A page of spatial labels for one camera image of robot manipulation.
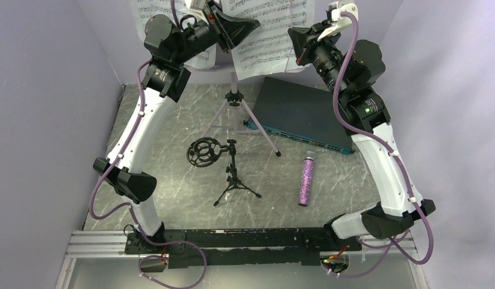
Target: purple sequined microphone handle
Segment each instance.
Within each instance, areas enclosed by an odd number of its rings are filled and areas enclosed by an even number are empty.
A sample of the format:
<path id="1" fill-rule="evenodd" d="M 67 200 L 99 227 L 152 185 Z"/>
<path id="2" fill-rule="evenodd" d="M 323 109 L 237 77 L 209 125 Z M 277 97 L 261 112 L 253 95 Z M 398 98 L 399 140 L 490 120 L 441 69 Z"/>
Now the purple sequined microphone handle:
<path id="1" fill-rule="evenodd" d="M 307 207 L 310 201 L 311 178 L 313 176 L 315 157 L 316 154 L 314 152 L 306 152 L 304 156 L 302 176 L 300 178 L 299 206 Z"/>

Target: sheet music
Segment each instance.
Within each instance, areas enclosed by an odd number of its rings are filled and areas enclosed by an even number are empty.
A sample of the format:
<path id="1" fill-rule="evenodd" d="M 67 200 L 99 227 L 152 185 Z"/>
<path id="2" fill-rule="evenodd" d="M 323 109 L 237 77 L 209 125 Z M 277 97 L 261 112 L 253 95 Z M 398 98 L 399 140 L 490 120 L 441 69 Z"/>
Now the sheet music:
<path id="1" fill-rule="evenodd" d="M 129 0 L 129 2 L 131 4 L 137 34 L 142 41 L 145 40 L 146 21 L 152 16 L 164 14 L 174 22 L 169 0 Z M 182 18 L 184 15 L 192 14 L 191 11 L 185 7 L 184 0 L 175 0 L 175 10 L 178 19 Z M 214 67 L 215 63 L 216 46 L 213 45 L 186 62 L 185 65 L 196 69 L 209 69 Z"/>
<path id="2" fill-rule="evenodd" d="M 290 27 L 314 24 L 314 0 L 223 0 L 223 12 L 230 16 L 260 21 L 257 28 L 235 49 L 232 57 L 238 79 L 299 69 Z"/>

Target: marble surface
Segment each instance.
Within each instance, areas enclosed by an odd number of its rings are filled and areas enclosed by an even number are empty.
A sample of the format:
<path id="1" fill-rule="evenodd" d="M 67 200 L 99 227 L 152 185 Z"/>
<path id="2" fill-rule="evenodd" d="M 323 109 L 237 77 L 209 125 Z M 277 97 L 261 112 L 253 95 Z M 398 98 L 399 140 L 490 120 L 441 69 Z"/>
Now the marble surface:
<path id="1" fill-rule="evenodd" d="M 253 106 L 261 84 L 240 84 L 238 89 Z M 229 85 L 188 85 L 161 126 L 149 153 L 145 172 L 158 180 L 155 206 L 168 229 L 205 228 L 283 228 L 323 226 L 342 214 L 358 211 L 379 201 L 375 183 L 359 152 L 343 155 L 336 152 L 271 136 L 282 156 L 277 157 L 262 135 L 240 135 L 212 129 L 208 136 L 226 143 L 237 140 L 238 177 L 245 185 L 262 194 L 261 199 L 244 190 L 231 191 L 217 207 L 214 201 L 226 188 L 225 168 L 229 157 L 210 167 L 191 166 L 185 157 L 188 146 L 201 136 L 202 130 L 223 102 Z M 126 87 L 111 132 L 108 151 L 115 144 L 137 102 L 137 87 Z M 241 118 L 248 114 L 241 110 Z M 224 112 L 216 125 L 232 125 L 232 113 Z M 316 151 L 317 159 L 308 207 L 297 205 L 304 153 Z M 113 189 L 102 185 L 95 210 L 102 214 L 121 202 Z M 85 230 L 119 230 L 132 223 L 125 209 L 101 221 L 88 216 Z"/>

